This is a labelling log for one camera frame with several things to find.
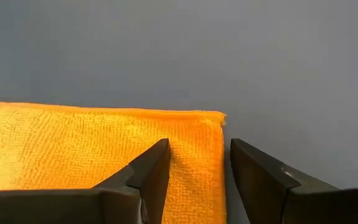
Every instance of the orange towel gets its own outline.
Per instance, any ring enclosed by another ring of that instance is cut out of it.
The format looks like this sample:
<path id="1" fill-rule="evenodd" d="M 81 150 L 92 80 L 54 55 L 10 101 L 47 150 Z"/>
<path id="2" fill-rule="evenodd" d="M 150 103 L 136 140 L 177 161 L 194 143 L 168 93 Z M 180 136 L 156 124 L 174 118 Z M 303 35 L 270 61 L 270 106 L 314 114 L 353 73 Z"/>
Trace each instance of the orange towel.
<path id="1" fill-rule="evenodd" d="M 0 190 L 90 188 L 162 138 L 163 223 L 225 223 L 224 114 L 0 103 Z"/>

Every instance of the towel fabric texture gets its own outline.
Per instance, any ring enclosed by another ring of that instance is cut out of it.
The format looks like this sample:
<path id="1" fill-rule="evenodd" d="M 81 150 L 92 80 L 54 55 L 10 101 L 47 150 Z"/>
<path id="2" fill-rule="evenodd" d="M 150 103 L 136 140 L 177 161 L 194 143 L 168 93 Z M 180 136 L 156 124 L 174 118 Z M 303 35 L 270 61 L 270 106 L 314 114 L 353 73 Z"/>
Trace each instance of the towel fabric texture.
<path id="1" fill-rule="evenodd" d="M 162 138 L 163 223 L 225 223 L 224 114 L 0 102 L 0 190 L 86 189 Z"/>

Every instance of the microfiber towel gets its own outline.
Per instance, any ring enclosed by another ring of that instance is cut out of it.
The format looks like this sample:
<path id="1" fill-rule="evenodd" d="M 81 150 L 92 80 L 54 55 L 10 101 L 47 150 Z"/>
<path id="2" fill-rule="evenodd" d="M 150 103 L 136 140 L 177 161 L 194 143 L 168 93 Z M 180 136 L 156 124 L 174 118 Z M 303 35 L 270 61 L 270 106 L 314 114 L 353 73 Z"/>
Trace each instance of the microfiber towel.
<path id="1" fill-rule="evenodd" d="M 162 138 L 163 223 L 225 223 L 224 114 L 0 102 L 0 190 L 87 189 Z"/>

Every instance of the folded towel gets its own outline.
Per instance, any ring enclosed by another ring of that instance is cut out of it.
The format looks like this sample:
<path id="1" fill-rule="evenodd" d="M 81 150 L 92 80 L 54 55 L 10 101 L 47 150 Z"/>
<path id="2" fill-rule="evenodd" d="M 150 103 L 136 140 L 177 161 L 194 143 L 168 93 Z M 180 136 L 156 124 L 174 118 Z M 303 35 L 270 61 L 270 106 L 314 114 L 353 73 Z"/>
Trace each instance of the folded towel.
<path id="1" fill-rule="evenodd" d="M 0 190 L 90 188 L 169 138 L 163 223 L 225 223 L 223 119 L 216 111 L 0 102 Z"/>

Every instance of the gray background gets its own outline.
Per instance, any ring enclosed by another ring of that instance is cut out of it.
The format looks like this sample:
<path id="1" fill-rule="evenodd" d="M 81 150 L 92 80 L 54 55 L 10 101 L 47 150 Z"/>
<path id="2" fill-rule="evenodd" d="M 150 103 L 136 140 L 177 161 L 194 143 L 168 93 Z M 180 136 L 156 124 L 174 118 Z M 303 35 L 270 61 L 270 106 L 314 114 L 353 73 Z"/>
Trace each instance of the gray background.
<path id="1" fill-rule="evenodd" d="M 0 0 L 0 100 L 219 110 L 226 144 L 358 186 L 358 0 Z"/>

